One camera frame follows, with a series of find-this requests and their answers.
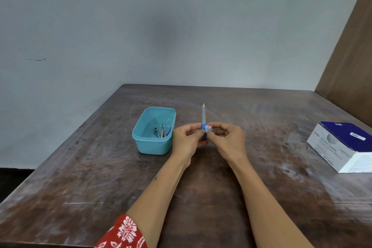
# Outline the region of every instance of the red floral sleeve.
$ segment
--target red floral sleeve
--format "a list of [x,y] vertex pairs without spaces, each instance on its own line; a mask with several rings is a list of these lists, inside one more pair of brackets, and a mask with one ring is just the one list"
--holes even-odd
[[133,220],[121,215],[95,248],[147,248],[142,233]]

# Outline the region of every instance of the brown wall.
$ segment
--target brown wall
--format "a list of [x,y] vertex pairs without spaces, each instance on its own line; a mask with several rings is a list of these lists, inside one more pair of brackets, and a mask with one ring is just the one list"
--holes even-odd
[[372,0],[358,0],[315,89],[372,127]]

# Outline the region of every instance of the wall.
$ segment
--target wall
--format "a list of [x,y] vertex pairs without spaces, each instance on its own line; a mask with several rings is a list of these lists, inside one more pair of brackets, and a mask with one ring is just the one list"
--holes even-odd
[[358,0],[315,91],[372,126],[372,0]]
[[355,1],[1,0],[0,167],[37,167],[123,83],[314,90]]

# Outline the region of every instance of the turquoise container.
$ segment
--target turquoise container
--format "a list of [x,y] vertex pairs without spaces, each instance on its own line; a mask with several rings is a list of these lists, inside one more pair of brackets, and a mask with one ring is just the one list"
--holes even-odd
[[[148,107],[135,125],[132,137],[136,141],[138,151],[143,154],[164,155],[172,144],[174,122],[176,121],[176,111],[165,107]],[[158,138],[154,133],[157,128],[160,135],[161,124],[164,133],[170,133],[165,138]]]

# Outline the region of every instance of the hand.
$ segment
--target hand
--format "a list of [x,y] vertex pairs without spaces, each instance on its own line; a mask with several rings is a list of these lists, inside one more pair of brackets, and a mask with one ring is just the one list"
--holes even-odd
[[181,158],[185,162],[185,166],[188,167],[196,148],[208,144],[208,140],[201,140],[203,136],[202,123],[187,124],[175,128],[172,140],[172,156]]
[[207,138],[216,145],[218,152],[227,162],[247,159],[245,135],[241,127],[221,122],[207,125],[216,128],[207,134]]

